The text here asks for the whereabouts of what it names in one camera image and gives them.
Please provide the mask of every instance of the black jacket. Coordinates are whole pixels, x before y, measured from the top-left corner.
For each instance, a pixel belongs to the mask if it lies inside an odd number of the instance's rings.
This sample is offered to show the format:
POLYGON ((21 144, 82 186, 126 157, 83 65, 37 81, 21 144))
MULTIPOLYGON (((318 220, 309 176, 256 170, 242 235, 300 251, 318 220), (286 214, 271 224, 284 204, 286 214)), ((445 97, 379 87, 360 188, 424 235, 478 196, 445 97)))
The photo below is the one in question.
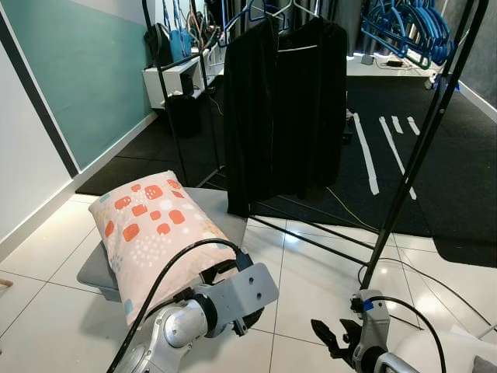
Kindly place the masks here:
POLYGON ((267 19, 228 46, 228 212, 247 216, 250 202, 315 196, 335 182, 346 123, 346 48, 345 30, 321 18, 282 37, 267 19))

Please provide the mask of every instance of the teal wall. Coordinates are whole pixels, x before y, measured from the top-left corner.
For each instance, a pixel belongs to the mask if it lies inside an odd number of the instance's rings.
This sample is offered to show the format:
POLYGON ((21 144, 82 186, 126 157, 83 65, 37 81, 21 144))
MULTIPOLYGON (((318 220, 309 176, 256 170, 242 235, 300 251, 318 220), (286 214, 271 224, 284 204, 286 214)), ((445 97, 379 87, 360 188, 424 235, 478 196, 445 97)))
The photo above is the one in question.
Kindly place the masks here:
POLYGON ((1 3, 82 169, 151 112, 145 26, 69 0, 1 3))

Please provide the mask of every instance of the pillow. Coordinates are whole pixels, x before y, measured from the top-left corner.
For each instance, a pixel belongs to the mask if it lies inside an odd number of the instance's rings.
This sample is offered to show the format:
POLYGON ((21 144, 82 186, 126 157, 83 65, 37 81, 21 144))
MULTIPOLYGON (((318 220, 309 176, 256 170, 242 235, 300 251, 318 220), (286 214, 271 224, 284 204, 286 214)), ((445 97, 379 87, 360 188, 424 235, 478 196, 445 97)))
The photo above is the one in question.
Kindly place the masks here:
MULTIPOLYGON (((101 196, 90 207, 116 274, 127 324, 136 319, 162 268, 201 239, 226 239, 182 188, 173 171, 136 180, 101 196)), ((148 309, 170 298, 203 270, 234 259, 224 245, 200 246, 165 275, 148 309)))
POLYGON ((479 356, 474 357, 473 373, 497 373, 497 367, 479 356))

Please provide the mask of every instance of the black metal rack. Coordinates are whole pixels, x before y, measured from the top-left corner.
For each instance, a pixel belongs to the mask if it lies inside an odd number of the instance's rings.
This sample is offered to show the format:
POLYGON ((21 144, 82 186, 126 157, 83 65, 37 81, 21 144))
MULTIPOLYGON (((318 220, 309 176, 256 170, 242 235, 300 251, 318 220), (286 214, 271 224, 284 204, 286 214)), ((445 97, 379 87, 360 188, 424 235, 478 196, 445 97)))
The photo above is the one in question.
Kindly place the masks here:
MULTIPOLYGON (((464 44, 462 44, 461 53, 459 54, 459 57, 455 61, 456 63, 455 63, 454 70, 453 70, 452 74, 449 74, 450 69, 454 63, 455 58, 456 58, 456 55, 457 55, 457 52, 458 52, 458 49, 459 49, 459 46, 461 43, 461 38, 464 35, 464 31, 466 29, 467 22, 470 19, 471 11, 473 10, 473 7, 474 7, 474 2, 475 2, 475 0, 467 0, 467 2, 466 2, 466 6, 464 7, 464 11, 463 11, 463 14, 461 16, 460 24, 457 28, 456 36, 454 38, 454 43, 456 46, 455 47, 456 53, 452 54, 451 58, 446 62, 445 66, 443 68, 443 72, 442 72, 442 76, 441 76, 439 85, 438 85, 436 92, 433 96, 432 102, 429 105, 429 109, 428 109, 428 112, 426 114, 425 120, 423 121, 418 140, 415 143, 415 146, 412 150, 411 156, 410 156, 409 161, 408 161, 408 165, 405 168, 405 173, 404 173, 403 177, 401 178, 400 185, 399 185, 397 191, 395 192, 395 197, 394 197, 393 203, 390 206, 388 215, 387 215, 387 217, 386 217, 386 219, 385 219, 385 221, 380 229, 372 229, 372 228, 369 228, 369 227, 364 226, 362 224, 356 223, 354 221, 348 221, 346 219, 340 218, 340 217, 335 216, 333 214, 329 214, 325 211, 321 211, 321 210, 318 210, 314 207, 307 206, 306 204, 296 202, 296 201, 291 200, 289 198, 278 196, 278 198, 285 200, 287 202, 290 202, 292 204, 297 204, 301 207, 305 207, 307 209, 319 212, 325 216, 328 216, 328 217, 331 217, 331 218, 334 218, 334 219, 337 219, 340 221, 344 221, 348 225, 354 225, 358 228, 365 229, 369 232, 373 232, 375 234, 378 234, 377 241, 374 245, 369 245, 365 242, 361 242, 357 239, 354 239, 354 238, 349 237, 347 235, 343 235, 339 232, 333 231, 332 229, 322 227, 322 226, 317 225, 311 221, 306 221, 302 218, 296 217, 296 216, 294 216, 288 212, 285 212, 281 209, 269 206, 268 204, 264 204, 261 202, 255 202, 255 203, 250 205, 250 207, 249 207, 249 210, 251 213, 250 217, 252 219, 260 222, 260 223, 263 223, 264 225, 269 226, 270 228, 274 228, 274 229, 281 231, 281 232, 284 232, 288 235, 292 235, 295 238, 298 238, 302 241, 305 241, 305 242, 308 242, 312 245, 320 247, 326 251, 329 251, 330 253, 334 253, 334 254, 339 255, 341 257, 344 257, 348 260, 351 260, 355 263, 364 265, 367 268, 367 270, 366 270, 366 273, 364 274, 364 279, 363 279, 363 283, 361 285, 361 289, 367 289, 370 286, 370 282, 371 282, 371 278, 373 276, 374 269, 377 265, 378 260, 380 259, 381 253, 383 252, 383 249, 387 243, 388 237, 392 233, 394 224, 397 221, 401 207, 402 207, 406 197, 408 196, 408 192, 409 192, 412 184, 414 183, 416 176, 418 175, 418 171, 421 168, 421 165, 426 157, 426 153, 429 150, 429 146, 431 145, 431 143, 435 137, 436 130, 440 126, 440 123, 443 119, 443 115, 445 114, 445 112, 447 110, 447 106, 450 102, 450 99, 452 98, 452 95, 453 95, 454 90, 456 88, 457 82, 461 76, 461 72, 463 71, 463 68, 466 64, 467 58, 471 52, 471 48, 473 47, 474 40, 475 40, 475 38, 478 34, 478 31, 480 29, 481 22, 483 20, 483 16, 485 15, 486 9, 488 7, 488 0, 478 0, 478 7, 476 8, 476 10, 474 12, 473 20, 471 21, 471 25, 469 26, 466 40, 464 41, 464 44), (331 233, 331 234, 336 235, 342 239, 347 239, 350 242, 356 243, 357 245, 363 246, 367 249, 371 249, 371 250, 373 250, 373 253, 371 254, 370 260, 365 262, 363 260, 357 259, 356 257, 350 256, 350 255, 345 254, 345 253, 341 253, 340 251, 337 251, 331 247, 327 247, 325 245, 322 245, 319 242, 315 242, 311 239, 307 239, 307 238, 305 238, 301 235, 298 235, 294 232, 287 231, 286 229, 278 227, 276 225, 273 225, 267 221, 264 221, 261 218, 257 218, 256 216, 253 216, 253 211, 254 211, 254 208, 256 207, 256 205, 259 205, 259 206, 262 206, 265 208, 269 208, 270 210, 273 210, 273 211, 276 211, 280 214, 286 215, 288 218, 291 218, 291 219, 296 220, 296 221, 301 221, 301 222, 308 224, 314 228, 321 229, 324 232, 331 233)), ((145 14, 145 20, 147 22, 147 28, 148 28, 148 31, 151 32, 151 23, 150 23, 150 19, 149 19, 149 15, 148 15, 146 0, 142 0, 142 5, 143 5, 143 9, 144 9, 144 14, 145 14)), ((204 83, 204 87, 205 87, 205 93, 209 96, 209 92, 207 91, 207 77, 205 75, 205 65, 203 62, 203 58, 201 57, 202 53, 205 49, 206 48, 201 50, 198 54, 193 54, 192 56, 185 58, 184 60, 175 62, 174 64, 170 64, 170 65, 167 65, 165 67, 158 68, 158 75, 159 75, 159 79, 160 79, 161 87, 162 87, 162 92, 164 94, 164 99, 165 99, 165 109, 166 109, 166 111, 168 111, 169 120, 170 120, 171 128, 172 128, 172 134, 173 134, 173 137, 175 139, 177 152, 178 152, 178 156, 179 156, 179 161, 181 163, 182 170, 183 170, 183 173, 185 175, 186 185, 188 185, 188 181, 186 178, 185 166, 183 163, 182 153, 181 153, 181 149, 179 147, 178 139, 176 137, 174 126, 172 124, 172 116, 170 113, 169 97, 168 97, 167 90, 165 88, 165 83, 164 83, 164 79, 162 77, 162 72, 169 69, 169 68, 172 68, 178 64, 182 64, 183 62, 189 61, 192 58, 200 56, 200 66, 201 66, 201 71, 202 71, 202 75, 203 75, 203 83, 204 83)), ((158 56, 155 52, 154 52, 154 59, 156 61, 156 65, 158 67, 162 66, 160 61, 158 61, 158 56)), ((214 133, 212 113, 210 110, 209 110, 209 115, 210 115, 210 129, 212 130, 214 154, 216 157, 216 166, 217 167, 202 183, 200 183, 198 185, 198 187, 201 187, 204 184, 209 184, 209 185, 216 187, 218 189, 223 189, 215 184, 210 183, 210 180, 216 175, 219 175, 222 177, 225 177, 225 176, 219 173, 222 170, 222 167, 219 163, 219 155, 218 155, 218 151, 217 151, 217 143, 216 143, 216 138, 215 138, 215 133, 214 133)))

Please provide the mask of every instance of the black wall trim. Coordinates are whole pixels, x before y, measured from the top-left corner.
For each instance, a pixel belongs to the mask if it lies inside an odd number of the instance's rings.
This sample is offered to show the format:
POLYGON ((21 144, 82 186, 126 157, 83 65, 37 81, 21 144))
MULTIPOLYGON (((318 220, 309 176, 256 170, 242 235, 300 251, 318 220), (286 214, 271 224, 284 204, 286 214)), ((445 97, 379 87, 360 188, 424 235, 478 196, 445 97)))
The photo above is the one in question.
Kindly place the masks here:
POLYGON ((17 49, 16 43, 9 32, 9 28, 7 27, 2 14, 0 14, 0 41, 2 42, 5 51, 7 52, 7 55, 9 56, 9 59, 12 62, 12 65, 14 66, 14 69, 16 70, 21 83, 28 94, 28 97, 30 98, 36 113, 38 114, 38 117, 40 117, 41 123, 45 127, 45 131, 47 131, 48 136, 54 143, 65 168, 68 170, 71 177, 75 177, 78 175, 78 170, 76 169, 76 166, 73 163, 61 136, 57 132, 55 123, 50 118, 50 114, 43 104, 43 100, 41 99, 41 96, 38 93, 33 80, 31 79, 30 73, 21 58, 21 54, 17 49))

